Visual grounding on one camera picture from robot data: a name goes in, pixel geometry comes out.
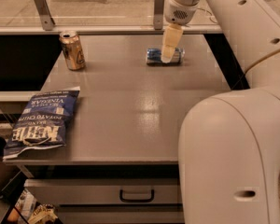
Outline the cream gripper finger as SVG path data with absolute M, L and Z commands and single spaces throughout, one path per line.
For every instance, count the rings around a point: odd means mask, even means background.
M 161 61 L 169 63 L 175 54 L 181 36 L 183 34 L 182 26 L 179 24 L 169 24 L 163 33 L 162 46 L 161 46 Z

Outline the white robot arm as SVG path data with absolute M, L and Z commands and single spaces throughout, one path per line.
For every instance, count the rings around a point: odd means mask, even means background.
M 199 0 L 167 0 L 193 13 Z M 280 17 L 263 0 L 206 0 L 249 85 L 185 116 L 178 165 L 185 224 L 280 224 Z

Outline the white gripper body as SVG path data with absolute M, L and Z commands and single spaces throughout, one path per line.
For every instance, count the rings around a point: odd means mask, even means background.
M 179 25 L 188 24 L 198 7 L 199 0 L 166 0 L 165 19 Z

